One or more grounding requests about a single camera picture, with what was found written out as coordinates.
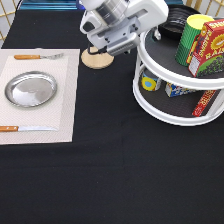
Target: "butter knife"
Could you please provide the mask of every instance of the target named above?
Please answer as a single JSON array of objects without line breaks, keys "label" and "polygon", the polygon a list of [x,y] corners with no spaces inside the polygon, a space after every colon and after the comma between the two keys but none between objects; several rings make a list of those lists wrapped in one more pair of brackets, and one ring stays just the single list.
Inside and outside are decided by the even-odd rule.
[{"label": "butter knife", "polygon": [[40,56],[40,55],[15,55],[14,58],[17,60],[27,60],[27,59],[50,59],[55,60],[58,58],[61,58],[64,56],[64,53],[62,54],[56,54],[51,56]]},{"label": "butter knife", "polygon": [[0,126],[0,132],[17,131],[57,131],[57,129],[46,126]]}]

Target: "round wooden coaster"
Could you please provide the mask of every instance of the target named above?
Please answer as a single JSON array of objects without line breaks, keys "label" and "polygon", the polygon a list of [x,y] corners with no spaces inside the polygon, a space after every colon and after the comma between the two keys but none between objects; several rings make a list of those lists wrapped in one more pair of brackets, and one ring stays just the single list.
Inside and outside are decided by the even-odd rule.
[{"label": "round wooden coaster", "polygon": [[[91,52],[96,52],[98,49],[96,47],[90,48]],[[82,53],[82,62],[89,68],[102,69],[106,68],[112,64],[114,57],[110,56],[108,53],[90,55],[87,49]]]}]

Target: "placemat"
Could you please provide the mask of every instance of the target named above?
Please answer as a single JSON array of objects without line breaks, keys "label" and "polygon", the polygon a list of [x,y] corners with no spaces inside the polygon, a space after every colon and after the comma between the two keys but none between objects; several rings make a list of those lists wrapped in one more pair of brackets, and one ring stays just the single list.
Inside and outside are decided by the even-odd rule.
[{"label": "placemat", "polygon": [[[15,54],[53,55],[62,52],[65,53],[65,56],[57,60],[16,61],[13,58]],[[10,49],[0,51],[0,125],[37,125],[58,129],[58,131],[0,133],[0,144],[72,141],[78,64],[79,50]],[[58,83],[55,97],[41,106],[15,107],[4,96],[5,85],[12,77],[34,70],[47,72],[55,77]]]}]

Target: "cereal box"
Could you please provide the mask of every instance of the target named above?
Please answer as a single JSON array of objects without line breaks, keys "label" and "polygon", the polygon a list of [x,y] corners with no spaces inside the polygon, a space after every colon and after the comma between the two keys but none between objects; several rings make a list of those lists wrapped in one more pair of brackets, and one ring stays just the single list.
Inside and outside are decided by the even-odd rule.
[{"label": "cereal box", "polygon": [[183,87],[180,87],[180,86],[176,86],[176,85],[171,84],[171,83],[167,83],[165,91],[166,91],[166,93],[169,97],[173,97],[173,96],[181,96],[181,95],[184,95],[184,94],[193,93],[196,90],[187,89],[187,88],[183,88]]},{"label": "cereal box", "polygon": [[224,71],[224,19],[204,23],[197,41],[191,74],[200,77]]}]

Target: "silver plate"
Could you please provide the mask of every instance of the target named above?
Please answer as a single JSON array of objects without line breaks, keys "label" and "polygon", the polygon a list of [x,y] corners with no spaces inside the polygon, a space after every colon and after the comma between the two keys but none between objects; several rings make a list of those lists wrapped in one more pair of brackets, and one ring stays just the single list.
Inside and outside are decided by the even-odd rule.
[{"label": "silver plate", "polygon": [[5,87],[6,98],[20,107],[34,107],[51,99],[57,91],[53,76],[44,72],[26,72],[13,78]]}]

